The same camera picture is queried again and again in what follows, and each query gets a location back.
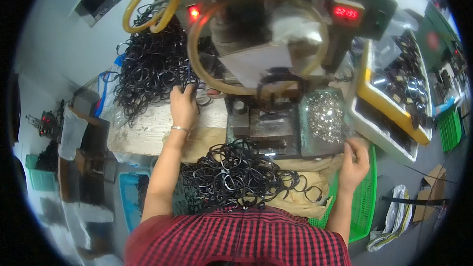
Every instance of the silver bracelet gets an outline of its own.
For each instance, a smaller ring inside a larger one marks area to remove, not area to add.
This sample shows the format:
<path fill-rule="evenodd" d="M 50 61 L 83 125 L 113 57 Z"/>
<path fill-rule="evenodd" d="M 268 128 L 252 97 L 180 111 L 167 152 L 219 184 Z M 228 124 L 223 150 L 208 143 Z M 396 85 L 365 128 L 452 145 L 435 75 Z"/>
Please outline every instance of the silver bracelet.
<path fill-rule="evenodd" d="M 186 129 L 186 128 L 183 128 L 183 127 L 179 127 L 179 126 L 172 126 L 172 127 L 171 127 L 171 129 L 173 129 L 173 128 L 174 128 L 174 129 L 180 129 L 181 131 L 184 131 L 184 132 L 187 132 L 187 133 L 189 133 L 189 130 L 188 130 L 188 129 Z"/>

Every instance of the yellow tray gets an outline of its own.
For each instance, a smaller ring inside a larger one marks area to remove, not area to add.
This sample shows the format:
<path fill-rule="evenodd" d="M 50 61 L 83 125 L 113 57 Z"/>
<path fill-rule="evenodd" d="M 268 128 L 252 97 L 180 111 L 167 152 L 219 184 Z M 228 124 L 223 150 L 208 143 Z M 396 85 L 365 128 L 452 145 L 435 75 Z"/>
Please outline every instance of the yellow tray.
<path fill-rule="evenodd" d="M 388 116 L 419 144 L 429 144 L 430 140 L 432 139 L 432 130 L 424 129 L 421 126 L 419 126 L 419 128 L 415 130 L 412 127 L 411 115 L 405 110 L 405 108 L 396 104 L 390 97 L 388 97 L 382 91 L 371 85 L 371 75 L 373 74 L 373 72 L 371 71 L 373 64 L 373 56 L 373 41 L 370 40 L 365 45 L 365 51 L 363 53 L 361 72 L 358 79 L 358 96 L 360 96 L 362 99 L 364 99 L 365 101 L 376 107 L 378 110 L 380 110 L 382 113 L 384 113 L 386 116 Z M 427 78 L 427 72 L 425 70 L 424 60 L 422 59 L 422 56 L 421 71 L 426 80 L 426 91 L 429 97 L 426 112 L 427 115 L 432 116 L 429 80 Z"/>

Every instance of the red plaid shirt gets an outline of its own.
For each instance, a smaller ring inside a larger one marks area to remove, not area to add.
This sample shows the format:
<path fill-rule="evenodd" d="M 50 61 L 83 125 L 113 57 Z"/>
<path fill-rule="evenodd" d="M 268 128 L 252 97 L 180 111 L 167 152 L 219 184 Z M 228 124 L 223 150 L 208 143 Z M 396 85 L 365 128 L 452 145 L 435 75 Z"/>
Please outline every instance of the red plaid shirt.
<path fill-rule="evenodd" d="M 312 227 L 284 210 L 215 211 L 155 216 L 125 246 L 127 265 L 351 265 L 340 234 Z"/>

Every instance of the hand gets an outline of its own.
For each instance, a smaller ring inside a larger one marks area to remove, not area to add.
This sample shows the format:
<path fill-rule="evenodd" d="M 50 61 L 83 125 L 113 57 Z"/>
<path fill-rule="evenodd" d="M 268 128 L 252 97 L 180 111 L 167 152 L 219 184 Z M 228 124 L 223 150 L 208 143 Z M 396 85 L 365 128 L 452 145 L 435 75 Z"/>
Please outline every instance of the hand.
<path fill-rule="evenodd" d="M 173 125 L 183 127 L 191 130 L 194 122 L 197 119 L 197 104 L 192 97 L 192 90 L 194 85 L 186 86 L 184 93 L 181 87 L 176 85 L 171 91 L 171 116 L 173 118 Z"/>
<path fill-rule="evenodd" d="M 357 163 L 352 161 L 355 152 Z M 344 144 L 343 163 L 338 175 L 338 190 L 350 197 L 353 196 L 356 187 L 365 178 L 370 169 L 368 150 L 361 139 L 346 139 Z"/>

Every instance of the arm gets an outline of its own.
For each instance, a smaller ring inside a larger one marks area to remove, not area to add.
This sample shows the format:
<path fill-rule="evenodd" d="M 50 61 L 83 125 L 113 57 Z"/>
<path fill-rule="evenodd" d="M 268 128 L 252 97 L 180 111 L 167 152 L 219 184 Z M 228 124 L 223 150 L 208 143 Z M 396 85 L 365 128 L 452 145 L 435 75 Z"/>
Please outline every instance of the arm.
<path fill-rule="evenodd" d="M 197 116 L 197 104 L 192 99 L 192 85 L 188 85 L 184 93 L 178 86 L 171 92 L 171 116 L 173 125 L 190 130 Z M 158 216 L 172 215 L 172 199 L 179 178 L 182 148 L 188 132 L 171 129 L 169 138 L 157 159 L 151 174 L 141 222 Z"/>
<path fill-rule="evenodd" d="M 352 162 L 355 151 L 357 163 Z M 338 175 L 337 199 L 330 211 L 325 229 L 341 235 L 348 247 L 350 223 L 352 219 L 353 193 L 370 169 L 368 150 L 356 139 L 347 139 L 344 144 L 344 157 Z"/>

